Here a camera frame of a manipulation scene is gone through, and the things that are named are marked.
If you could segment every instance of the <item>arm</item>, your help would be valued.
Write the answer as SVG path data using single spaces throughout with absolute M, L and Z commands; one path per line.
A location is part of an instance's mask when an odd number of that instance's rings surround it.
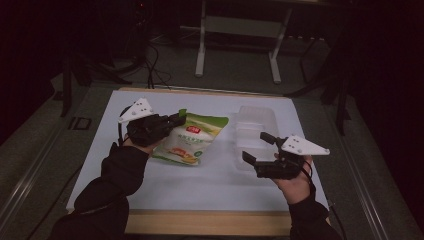
M 81 192 L 74 212 L 56 222 L 50 239 L 122 239 L 129 214 L 126 196 L 140 188 L 158 144 L 143 148 L 128 139 L 111 151 L 102 162 L 101 176 Z
M 309 164 L 303 168 L 310 172 L 311 156 L 305 156 Z M 315 201 L 315 186 L 304 173 L 296 178 L 273 179 L 289 204 L 292 218 L 291 240 L 341 240 L 340 235 L 327 223 L 327 209 Z

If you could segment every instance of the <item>clear plastic container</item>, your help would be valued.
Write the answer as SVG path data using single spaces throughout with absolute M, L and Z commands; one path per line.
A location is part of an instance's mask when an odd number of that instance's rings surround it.
M 266 107 L 242 106 L 236 119 L 237 169 L 254 171 L 253 166 L 243 160 L 243 151 L 254 156 L 256 161 L 274 161 L 277 148 L 260 139 L 261 132 L 279 136 L 274 111 Z

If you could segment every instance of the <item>green and white food package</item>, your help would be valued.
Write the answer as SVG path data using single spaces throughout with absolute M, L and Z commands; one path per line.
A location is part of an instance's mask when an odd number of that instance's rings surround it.
M 166 140 L 153 151 L 153 157 L 198 165 L 203 152 L 227 124 L 227 117 L 187 113 L 186 123 L 171 131 Z

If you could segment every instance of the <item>table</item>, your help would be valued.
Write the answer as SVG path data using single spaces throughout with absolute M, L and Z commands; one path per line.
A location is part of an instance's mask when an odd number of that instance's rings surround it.
M 228 116 L 229 124 L 210 145 L 197 167 L 150 159 L 142 187 L 130 196 L 127 233 L 185 235 L 289 235 L 288 206 L 269 179 L 235 167 L 234 116 L 240 106 L 266 106 L 274 110 L 280 136 L 304 136 L 290 99 L 240 94 L 121 89 L 114 91 L 67 205 L 100 175 L 100 164 L 118 137 L 120 112 L 146 97 L 155 112 L 169 115 L 179 108 L 213 116 Z M 313 166 L 317 201 L 328 206 Z
M 260 21 L 251 19 L 240 19 L 232 17 L 212 16 L 206 13 L 206 5 L 208 0 L 202 0 L 201 21 L 200 21 L 200 44 L 197 55 L 195 76 L 202 77 L 205 62 L 205 35 L 206 32 L 218 32 L 238 35 L 248 35 L 257 37 L 275 38 L 274 48 L 269 52 L 269 61 L 275 84 L 281 83 L 280 70 L 277 63 L 277 55 L 280 51 L 282 41 L 284 39 L 287 26 L 296 6 L 325 6 L 347 9 L 355 6 L 354 1 L 323 1 L 323 0 L 276 0 L 265 1 L 264 4 L 284 4 L 282 9 L 284 18 L 281 22 Z

